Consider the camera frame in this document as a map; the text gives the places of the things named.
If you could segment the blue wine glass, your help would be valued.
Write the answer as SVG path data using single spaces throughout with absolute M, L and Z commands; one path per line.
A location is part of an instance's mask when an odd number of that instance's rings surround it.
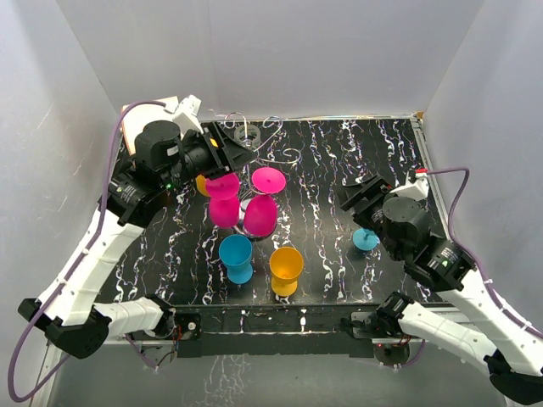
M 356 230 L 352 235 L 352 242 L 358 249 L 364 252 L 374 250 L 380 243 L 377 234 L 366 228 Z
M 238 234 L 226 237 L 219 247 L 219 257 L 232 283 L 242 285 L 252 278 L 253 246 L 247 237 Z

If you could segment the pink wine glass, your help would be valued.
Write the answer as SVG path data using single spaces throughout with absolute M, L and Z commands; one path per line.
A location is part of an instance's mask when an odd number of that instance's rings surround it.
M 244 215 L 244 229 L 250 235 L 266 237 L 277 224 L 278 209 L 273 196 L 286 187 L 286 178 L 279 170 L 261 167 L 253 173 L 251 181 L 261 195 L 249 201 Z
M 238 223 L 238 191 L 240 182 L 235 173 L 230 173 L 214 180 L 207 180 L 206 190 L 210 195 L 211 221 L 221 228 L 230 228 Z

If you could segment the orange wine glass front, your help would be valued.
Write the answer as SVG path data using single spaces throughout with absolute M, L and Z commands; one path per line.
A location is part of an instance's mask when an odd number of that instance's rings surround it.
M 272 291 L 279 297 L 292 295 L 298 287 L 304 265 L 303 256 L 296 248 L 275 250 L 269 260 Z

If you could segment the orange wine glass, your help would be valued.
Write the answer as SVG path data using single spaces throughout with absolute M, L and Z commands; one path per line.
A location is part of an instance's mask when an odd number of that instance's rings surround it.
M 206 188 L 206 182 L 207 182 L 207 179 L 204 176 L 197 176 L 195 179 L 196 187 L 199 193 L 209 198 L 210 195 Z
M 275 250 L 269 260 L 272 291 L 279 297 L 292 295 L 298 287 L 304 265 L 303 256 L 296 248 Z

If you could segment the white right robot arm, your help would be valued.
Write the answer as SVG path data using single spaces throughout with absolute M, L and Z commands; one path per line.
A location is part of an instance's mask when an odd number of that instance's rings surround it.
M 374 232 L 404 272 L 468 318 L 472 328 L 425 309 L 394 292 L 376 311 L 379 329 L 430 341 L 487 373 L 493 387 L 521 405 L 542 400 L 542 333 L 493 288 L 475 256 L 455 235 L 431 231 L 421 201 L 429 193 L 431 171 L 412 170 L 404 185 L 381 176 L 336 187 L 340 208 Z

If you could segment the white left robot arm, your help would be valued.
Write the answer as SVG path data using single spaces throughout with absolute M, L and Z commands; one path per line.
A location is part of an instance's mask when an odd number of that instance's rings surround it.
M 233 173 L 256 156 L 215 122 L 182 131 L 172 121 L 156 120 L 145 125 L 133 143 L 131 163 L 109 181 L 72 259 L 45 292 L 24 299 L 18 308 L 53 345 L 79 360 L 112 337 L 146 331 L 165 338 L 173 333 L 173 308 L 162 299 L 99 304 L 96 297 L 173 190 L 197 176 L 214 180 Z

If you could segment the clear tape roll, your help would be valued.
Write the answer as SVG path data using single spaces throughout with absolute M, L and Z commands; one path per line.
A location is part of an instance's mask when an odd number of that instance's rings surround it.
M 253 146 L 260 145 L 260 128 L 256 125 L 240 125 L 234 131 L 234 139 L 239 143 L 250 142 Z

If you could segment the white cylindrical box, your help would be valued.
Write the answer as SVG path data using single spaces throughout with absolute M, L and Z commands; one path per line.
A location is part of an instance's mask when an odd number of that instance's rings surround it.
M 135 138 L 143 131 L 145 125 L 156 120 L 171 121 L 171 112 L 179 104 L 179 98 L 178 96 L 161 98 L 156 99 L 156 102 L 164 103 L 165 106 L 148 103 L 140 104 L 133 108 L 123 119 L 122 135 L 130 156 L 136 152 Z

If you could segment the aluminium frame rail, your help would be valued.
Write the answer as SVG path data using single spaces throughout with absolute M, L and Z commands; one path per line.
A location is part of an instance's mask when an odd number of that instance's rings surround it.
M 461 360 L 486 369 L 491 383 L 506 398 L 509 406 L 532 404 L 531 395 L 537 395 L 540 391 L 542 362 L 531 353 L 542 349 L 542 343 L 531 331 L 531 325 L 497 294 L 492 280 L 485 274 L 479 260 L 458 242 L 454 232 L 454 210 L 467 185 L 470 170 L 466 167 L 435 169 L 429 157 L 422 118 L 414 116 L 411 124 L 424 163 L 428 165 L 429 185 L 433 190 L 446 236 L 450 243 L 459 247 L 467 259 L 473 262 L 466 274 L 453 279 L 459 286 L 443 289 L 439 291 L 439 296 L 454 305 L 476 328 L 471 329 L 430 311 L 424 311 L 419 305 L 408 307 L 408 321 L 404 325 Z M 464 177 L 451 206 L 447 209 L 438 182 L 430 178 L 458 171 L 462 172 Z

